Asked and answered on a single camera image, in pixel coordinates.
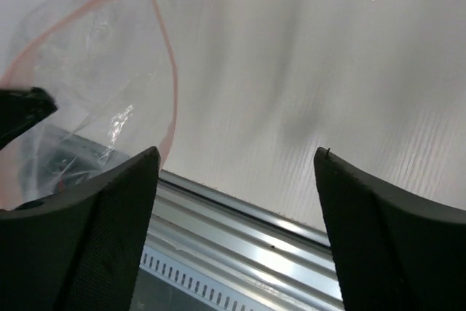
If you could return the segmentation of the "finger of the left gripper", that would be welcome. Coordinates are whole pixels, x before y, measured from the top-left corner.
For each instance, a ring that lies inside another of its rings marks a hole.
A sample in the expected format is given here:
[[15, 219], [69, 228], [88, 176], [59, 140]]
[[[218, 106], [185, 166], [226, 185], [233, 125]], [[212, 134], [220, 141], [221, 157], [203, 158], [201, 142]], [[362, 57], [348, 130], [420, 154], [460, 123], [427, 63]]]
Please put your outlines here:
[[1, 88], [1, 149], [58, 110], [40, 87]]

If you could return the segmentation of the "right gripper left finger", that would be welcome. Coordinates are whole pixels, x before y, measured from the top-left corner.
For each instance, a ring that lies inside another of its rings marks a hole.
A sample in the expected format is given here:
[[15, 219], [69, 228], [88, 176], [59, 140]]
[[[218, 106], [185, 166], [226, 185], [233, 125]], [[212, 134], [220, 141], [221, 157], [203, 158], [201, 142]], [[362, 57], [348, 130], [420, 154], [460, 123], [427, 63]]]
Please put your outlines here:
[[3, 310], [128, 310], [156, 197], [150, 147], [1, 213]]

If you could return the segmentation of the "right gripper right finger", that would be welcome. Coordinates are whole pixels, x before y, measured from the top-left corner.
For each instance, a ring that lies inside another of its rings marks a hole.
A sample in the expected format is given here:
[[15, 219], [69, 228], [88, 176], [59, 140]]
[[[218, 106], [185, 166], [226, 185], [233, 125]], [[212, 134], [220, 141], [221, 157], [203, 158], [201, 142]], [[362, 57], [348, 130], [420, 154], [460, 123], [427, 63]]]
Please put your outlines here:
[[324, 148], [315, 180], [346, 310], [463, 310], [465, 212]]

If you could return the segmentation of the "clear zip top bag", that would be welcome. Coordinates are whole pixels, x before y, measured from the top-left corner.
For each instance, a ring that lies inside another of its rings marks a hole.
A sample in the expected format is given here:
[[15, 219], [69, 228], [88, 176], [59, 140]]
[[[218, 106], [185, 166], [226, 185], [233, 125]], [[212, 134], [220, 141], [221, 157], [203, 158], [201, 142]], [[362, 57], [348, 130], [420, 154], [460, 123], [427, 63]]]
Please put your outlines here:
[[57, 111], [1, 151], [10, 210], [173, 144], [178, 74], [157, 0], [44, 0], [18, 24], [3, 88], [41, 88]]

